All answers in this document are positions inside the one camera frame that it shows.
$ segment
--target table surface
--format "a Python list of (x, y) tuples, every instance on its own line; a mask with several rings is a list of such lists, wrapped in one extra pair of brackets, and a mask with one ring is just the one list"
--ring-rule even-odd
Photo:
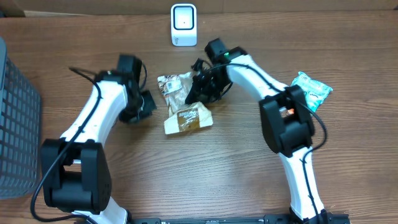
[[(221, 37), (246, 49), (290, 84), (298, 71), (333, 87), (318, 109), (329, 139), (314, 154), (328, 211), (352, 223), (398, 218), (398, 11), (213, 14), (198, 17), (198, 45), (174, 47), (170, 17), (101, 16), (0, 19), (9, 57), (43, 98), (42, 138), (59, 138), (79, 114), (91, 84), (68, 66), (115, 68), (121, 52), (148, 68), (158, 109), (136, 125), (118, 123), (106, 141), (112, 195), (134, 217), (204, 218), (287, 213), (289, 187), (266, 146), (256, 102), (235, 85), (208, 105), (210, 128), (166, 136), (168, 112), (156, 78), (190, 70)], [(314, 142), (322, 137), (319, 125)], [(34, 223), (30, 196), (3, 200), (0, 223)], [(45, 206), (45, 217), (62, 214)]]

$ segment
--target label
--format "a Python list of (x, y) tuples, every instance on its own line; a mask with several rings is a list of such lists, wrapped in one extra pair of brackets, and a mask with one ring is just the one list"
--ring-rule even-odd
[(173, 80), (166, 83), (165, 94), (172, 93), (182, 88), (181, 80)]
[(198, 109), (187, 109), (177, 113), (178, 128), (180, 131), (190, 131), (200, 128)]

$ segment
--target brown label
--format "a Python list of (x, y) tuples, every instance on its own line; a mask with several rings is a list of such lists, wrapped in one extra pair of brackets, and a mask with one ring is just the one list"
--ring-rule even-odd
[(187, 109), (178, 112), (177, 121), (180, 131), (189, 131), (200, 128), (198, 109)]

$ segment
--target blue basket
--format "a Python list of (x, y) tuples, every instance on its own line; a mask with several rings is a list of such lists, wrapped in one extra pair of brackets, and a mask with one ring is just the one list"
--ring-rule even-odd
[(39, 172), (41, 104), (38, 91), (8, 59), (0, 38), (0, 199), (36, 188)]

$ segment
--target plastic crate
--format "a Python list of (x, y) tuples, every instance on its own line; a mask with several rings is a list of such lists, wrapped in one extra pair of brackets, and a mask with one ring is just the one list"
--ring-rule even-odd
[(37, 186), (41, 130), (38, 91), (8, 59), (0, 38), (0, 199), (21, 197)]

